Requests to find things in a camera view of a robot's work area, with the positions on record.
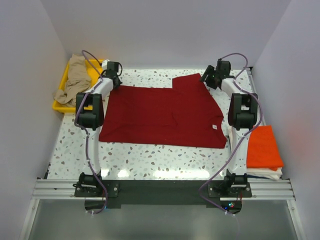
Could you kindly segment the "dark red t shirt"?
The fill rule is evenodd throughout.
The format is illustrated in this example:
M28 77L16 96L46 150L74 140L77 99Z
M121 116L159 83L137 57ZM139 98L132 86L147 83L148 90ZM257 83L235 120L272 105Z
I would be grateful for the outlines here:
M223 113L196 73L171 88L111 91L99 141L223 149Z

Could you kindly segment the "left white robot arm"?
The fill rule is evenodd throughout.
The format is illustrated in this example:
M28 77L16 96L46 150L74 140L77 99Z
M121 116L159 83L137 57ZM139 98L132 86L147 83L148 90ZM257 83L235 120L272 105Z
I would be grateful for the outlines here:
M82 173L94 176L101 172L99 161L99 134L104 123L104 98L122 82L120 75L123 68L121 63L104 60L102 72L96 84L85 92L76 95L74 125L81 129L84 139L84 162Z

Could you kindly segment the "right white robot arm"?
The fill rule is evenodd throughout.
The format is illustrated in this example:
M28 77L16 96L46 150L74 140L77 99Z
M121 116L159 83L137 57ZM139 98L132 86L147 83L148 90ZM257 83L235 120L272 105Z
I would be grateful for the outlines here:
M225 164L212 176L214 180L223 170L225 177L247 176L247 155L251 133L262 122L262 110L258 95L245 90L237 83L238 76L231 75L231 63L221 57L216 66L208 65L200 81L212 89L220 89L230 98L227 115L231 127L232 144L230 157Z

